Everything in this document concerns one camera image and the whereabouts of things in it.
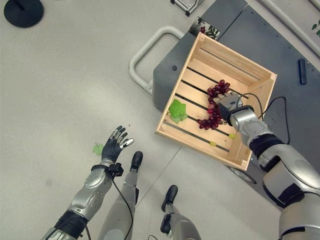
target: black cable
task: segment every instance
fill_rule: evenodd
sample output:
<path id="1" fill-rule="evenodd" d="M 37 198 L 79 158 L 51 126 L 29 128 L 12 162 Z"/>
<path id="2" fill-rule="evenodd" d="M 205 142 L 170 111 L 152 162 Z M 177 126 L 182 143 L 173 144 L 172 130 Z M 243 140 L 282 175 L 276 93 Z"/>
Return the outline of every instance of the black cable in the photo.
<path id="1" fill-rule="evenodd" d="M 113 182 L 113 184 L 114 184 L 114 187 L 116 188 L 116 190 L 117 190 L 118 193 L 120 194 L 121 198 L 123 199 L 123 201 L 124 201 L 125 204 L 127 205 L 128 209 L 129 209 L 129 212 L 130 212 L 130 215 L 131 215 L 131 224 L 130 224 L 129 230 L 128 230 L 128 232 L 126 233 L 125 238 L 124 238 L 124 240 L 126 240 L 127 237 L 128 237 L 128 235 L 129 235 L 129 233 L 130 233 L 130 231 L 131 231 L 131 229 L 132 229 L 132 227 L 133 227 L 133 225 L 134 225 L 134 216 L 132 215 L 132 212 L 131 212 L 131 208 L 130 208 L 130 206 L 129 206 L 129 203 L 127 202 L 127 200 L 125 199 L 125 197 L 122 195 L 122 193 L 121 193 L 121 191 L 119 190 L 117 184 L 115 183 L 114 178 L 111 177 L 111 179 L 112 179 L 112 182 Z"/>
<path id="2" fill-rule="evenodd" d="M 284 96 L 278 96 L 276 98 L 274 98 L 268 105 L 268 107 L 265 109 L 265 111 L 262 114 L 265 114 L 267 112 L 267 110 L 271 107 L 271 105 L 274 103 L 275 100 L 277 99 L 283 99 L 284 101 L 284 115 L 285 115 L 285 125 L 286 125 L 286 133 L 288 136 L 288 142 L 286 144 L 290 144 L 290 131 L 289 131 L 289 125 L 288 125 L 288 113 L 287 113 L 287 99 Z"/>
<path id="3" fill-rule="evenodd" d="M 260 106 L 261 120 L 263 121 L 263 120 L 264 120 L 264 116 L 263 116 L 263 115 L 264 115 L 264 112 L 263 112 L 262 104 L 261 104 L 261 101 L 260 101 L 259 97 L 258 97 L 257 95 L 255 95 L 254 93 L 246 92 L 246 93 L 241 94 L 241 95 L 239 96 L 238 100 L 236 101 L 236 107 L 238 107 L 239 100 L 240 100 L 243 96 L 245 96 L 245 95 L 252 95 L 252 96 L 254 96 L 254 97 L 257 99 L 257 101 L 258 101 L 258 103 L 259 103 L 259 106 Z"/>
<path id="4" fill-rule="evenodd" d="M 86 230 L 86 234 L 88 235 L 88 240 L 91 240 L 91 236 L 90 236 L 90 233 L 89 233 L 89 229 L 87 227 L 87 224 L 85 223 L 85 221 L 83 221 L 81 218 L 79 217 L 72 217 L 66 221 L 64 221 L 63 223 L 61 223 L 60 225 L 58 225 L 52 232 L 50 232 L 50 234 L 45 238 L 45 240 L 49 240 L 49 238 L 52 236 L 52 234 L 54 234 L 57 230 L 59 230 L 61 227 L 63 227 L 64 225 L 66 225 L 67 223 L 69 223 L 70 221 L 72 220 L 80 220 L 83 224 L 84 224 L 84 227 L 85 227 L 85 230 Z"/>
<path id="5" fill-rule="evenodd" d="M 156 238 L 156 237 L 153 236 L 152 234 L 150 234 L 150 235 L 148 236 L 148 240 L 149 240 L 150 237 L 153 237 L 155 240 L 158 240 L 158 238 Z"/>

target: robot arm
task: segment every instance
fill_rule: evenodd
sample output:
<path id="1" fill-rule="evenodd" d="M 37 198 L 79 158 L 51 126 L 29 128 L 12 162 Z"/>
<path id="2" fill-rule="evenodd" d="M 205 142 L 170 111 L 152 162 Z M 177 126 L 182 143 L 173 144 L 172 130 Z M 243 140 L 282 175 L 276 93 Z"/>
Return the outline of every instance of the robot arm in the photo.
<path id="1" fill-rule="evenodd" d="M 279 222 L 283 240 L 320 239 L 320 175 L 293 147 L 284 144 L 235 92 L 214 99 L 220 115 L 241 133 L 242 142 L 266 172 L 263 188 L 284 208 Z"/>
<path id="2" fill-rule="evenodd" d="M 123 169 L 116 163 L 120 152 L 134 140 L 126 139 L 126 129 L 119 126 L 108 138 L 101 154 L 101 162 L 91 168 L 82 189 L 74 196 L 71 204 L 54 227 L 42 240 L 76 240 L 82 236 L 87 223 L 100 209 L 106 193 L 112 186 L 112 179 L 121 176 Z"/>

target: black foot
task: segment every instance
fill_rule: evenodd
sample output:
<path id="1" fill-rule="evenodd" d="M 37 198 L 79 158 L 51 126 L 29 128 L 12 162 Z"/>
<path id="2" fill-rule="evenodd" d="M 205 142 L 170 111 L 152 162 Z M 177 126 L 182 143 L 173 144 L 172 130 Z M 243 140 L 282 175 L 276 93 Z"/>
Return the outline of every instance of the black foot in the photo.
<path id="1" fill-rule="evenodd" d="M 131 161 L 131 169 L 135 169 L 136 171 L 138 171 L 141 162 L 142 162 L 142 158 L 143 158 L 143 154 L 140 151 L 136 151 L 135 154 L 133 155 L 132 161 Z"/>
<path id="2" fill-rule="evenodd" d="M 161 226 L 160 226 L 160 231 L 162 233 L 164 233 L 164 234 L 170 233 L 170 230 L 171 230 L 170 220 L 171 220 L 171 215 L 170 214 L 164 215 L 164 217 L 162 219 Z"/>
<path id="3" fill-rule="evenodd" d="M 177 196 L 177 193 L 178 193 L 178 187 L 176 185 L 171 185 L 168 189 L 168 191 L 166 192 L 165 194 L 165 199 L 161 205 L 161 210 L 163 212 L 166 211 L 166 205 L 167 204 L 173 204 L 174 203 L 174 200 Z"/>

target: grape bunch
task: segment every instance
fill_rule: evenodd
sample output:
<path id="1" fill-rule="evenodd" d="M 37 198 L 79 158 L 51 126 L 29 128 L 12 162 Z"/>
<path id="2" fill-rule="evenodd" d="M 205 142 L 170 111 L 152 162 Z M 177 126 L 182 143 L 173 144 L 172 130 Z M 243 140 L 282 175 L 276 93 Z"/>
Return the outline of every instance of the grape bunch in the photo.
<path id="1" fill-rule="evenodd" d="M 208 119 L 198 119 L 196 122 L 199 124 L 200 129 L 216 129 L 219 125 L 223 124 L 222 118 L 220 116 L 220 111 L 218 105 L 214 102 L 214 98 L 218 96 L 218 94 L 225 94 L 230 91 L 230 83 L 225 82 L 225 80 L 220 80 L 217 85 L 214 87 L 208 88 Z"/>

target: green leaf fragment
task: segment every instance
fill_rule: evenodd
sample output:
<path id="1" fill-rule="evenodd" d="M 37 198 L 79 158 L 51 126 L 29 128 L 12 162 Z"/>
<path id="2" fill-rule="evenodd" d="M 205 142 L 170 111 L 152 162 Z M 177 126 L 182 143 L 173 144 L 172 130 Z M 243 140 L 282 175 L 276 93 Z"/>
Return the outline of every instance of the green leaf fragment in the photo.
<path id="1" fill-rule="evenodd" d="M 181 116 L 181 121 L 185 120 L 188 117 L 188 115 L 185 113 L 183 116 Z"/>
<path id="2" fill-rule="evenodd" d="M 97 154 L 97 155 L 101 155 L 102 154 L 102 150 L 104 149 L 104 146 L 102 144 L 95 144 L 93 147 L 92 152 Z"/>
<path id="3" fill-rule="evenodd" d="M 181 116 L 174 117 L 170 115 L 170 117 L 176 124 L 178 124 L 181 121 Z"/>
<path id="4" fill-rule="evenodd" d="M 178 116 L 183 116 L 186 114 L 186 105 L 179 102 L 179 100 L 173 100 L 172 104 L 169 107 L 170 114 L 177 118 Z"/>

